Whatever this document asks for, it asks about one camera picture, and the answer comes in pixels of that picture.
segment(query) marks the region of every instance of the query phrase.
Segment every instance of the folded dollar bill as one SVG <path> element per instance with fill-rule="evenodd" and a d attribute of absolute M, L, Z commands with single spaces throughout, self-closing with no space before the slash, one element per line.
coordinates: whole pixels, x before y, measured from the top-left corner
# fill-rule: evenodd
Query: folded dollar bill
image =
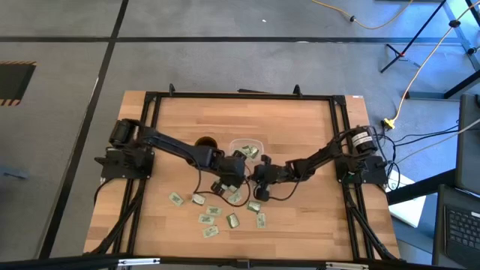
<path fill-rule="evenodd" d="M 208 224 L 208 225 L 213 225 L 213 222 L 215 221 L 215 217 L 209 216 L 207 214 L 200 214 L 198 217 L 198 222 L 201 224 Z"/>
<path fill-rule="evenodd" d="M 217 226 L 210 226 L 206 229 L 203 229 L 202 232 L 203 232 L 203 237 L 208 238 L 208 237 L 216 236 L 220 231 L 218 231 Z"/>
<path fill-rule="evenodd" d="M 258 229 L 265 229 L 266 228 L 266 216 L 265 213 L 258 213 L 256 214 L 256 227 Z"/>
<path fill-rule="evenodd" d="M 176 206 L 181 206 L 183 203 L 183 199 L 178 195 L 176 192 L 172 192 L 168 198 L 174 203 Z"/>
<path fill-rule="evenodd" d="M 219 216 L 222 215 L 222 208 L 217 206 L 207 206 L 207 215 Z"/>
<path fill-rule="evenodd" d="M 205 199 L 206 198 L 200 194 L 194 194 L 192 196 L 192 202 L 196 203 L 199 206 L 203 206 L 203 204 L 205 203 Z"/>
<path fill-rule="evenodd" d="M 241 199 L 242 199 L 242 195 L 240 194 L 240 190 L 237 190 L 237 192 L 230 195 L 227 200 L 229 203 L 236 204 L 240 202 Z"/>
<path fill-rule="evenodd" d="M 234 229 L 240 225 L 239 219 L 235 214 L 229 214 L 226 216 L 226 220 L 228 221 L 228 224 L 230 225 L 230 228 Z"/>
<path fill-rule="evenodd" d="M 260 212 L 260 202 L 249 201 L 247 209 L 256 213 Z"/>

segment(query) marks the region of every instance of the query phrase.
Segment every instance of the wooden tabletop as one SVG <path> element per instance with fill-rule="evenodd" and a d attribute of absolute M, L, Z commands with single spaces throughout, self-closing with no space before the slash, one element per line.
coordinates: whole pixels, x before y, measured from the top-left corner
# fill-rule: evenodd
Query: wooden tabletop
<path fill-rule="evenodd" d="M 139 119 L 144 91 L 127 91 L 119 119 Z M 362 97 L 346 96 L 351 126 L 367 125 Z M 250 138 L 263 143 L 273 164 L 305 158 L 323 147 L 332 137 L 329 103 L 316 100 L 245 100 L 205 98 L 162 98 L 157 129 L 186 143 L 204 136 L 217 140 L 218 148 L 229 154 L 230 142 Z M 344 198 L 337 183 L 333 162 L 320 167 L 295 194 L 284 202 L 262 202 L 266 228 L 257 229 L 256 215 L 246 207 L 233 208 L 220 198 L 206 194 L 204 206 L 190 202 L 198 182 L 198 172 L 179 157 L 156 151 L 154 170 L 147 181 L 135 251 L 137 255 L 159 257 L 209 257 L 288 260 L 351 260 Z M 255 163 L 247 163 L 253 169 Z M 209 190 L 216 177 L 202 173 L 200 191 Z M 271 195 L 285 197 L 293 183 L 271 186 Z M 392 219 L 385 194 L 364 184 L 368 220 L 383 244 L 399 256 Z M 125 180 L 107 184 L 98 195 L 85 242 L 85 251 L 96 248 L 118 219 Z M 172 192 L 184 200 L 173 205 Z M 246 185 L 241 188 L 248 195 Z M 198 222 L 206 206 L 223 209 L 215 224 L 220 234 L 203 238 L 208 225 Z M 230 229 L 226 216 L 235 213 L 240 226 Z M 128 229 L 122 240 L 126 249 Z M 362 233 L 357 225 L 360 253 L 365 257 Z"/>

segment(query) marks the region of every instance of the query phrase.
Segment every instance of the tripod stand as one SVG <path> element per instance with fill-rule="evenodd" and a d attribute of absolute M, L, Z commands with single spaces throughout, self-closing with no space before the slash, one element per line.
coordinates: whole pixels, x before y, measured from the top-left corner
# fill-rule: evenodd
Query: tripod stand
<path fill-rule="evenodd" d="M 428 23 L 434 18 L 435 14 L 437 14 L 437 12 L 440 10 L 440 8 L 443 6 L 443 4 L 445 4 L 446 0 L 443 0 L 439 6 L 436 8 L 436 10 L 431 14 L 431 16 L 427 19 L 427 21 L 423 24 L 423 26 L 420 28 L 420 30 L 418 30 L 417 34 L 415 35 L 415 37 L 413 37 L 413 39 L 406 45 L 405 49 L 403 49 L 402 52 L 398 52 L 392 45 L 390 44 L 386 44 L 386 46 L 390 49 L 390 50 L 393 50 L 395 52 L 395 58 L 393 60 L 390 61 L 390 63 L 388 63 L 381 71 L 380 73 L 383 73 L 384 71 L 386 71 L 388 68 L 390 68 L 391 65 L 393 65 L 396 61 L 400 60 L 400 61 L 408 61 L 412 64 L 414 64 L 417 68 L 420 68 L 420 64 L 417 64 L 415 63 L 414 61 L 408 59 L 407 57 L 405 57 L 405 53 L 407 52 L 407 50 L 410 48 L 410 46 L 412 46 L 412 44 L 415 42 L 415 40 L 419 37 L 419 35 L 422 33 L 423 29 L 425 29 L 425 27 L 427 27 Z"/>

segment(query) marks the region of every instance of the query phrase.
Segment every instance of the laptop keyboard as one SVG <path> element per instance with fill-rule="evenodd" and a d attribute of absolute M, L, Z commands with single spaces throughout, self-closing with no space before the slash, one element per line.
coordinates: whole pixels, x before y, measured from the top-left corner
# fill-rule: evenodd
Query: laptop keyboard
<path fill-rule="evenodd" d="M 480 250 L 480 218 L 471 211 L 446 208 L 448 240 Z"/>

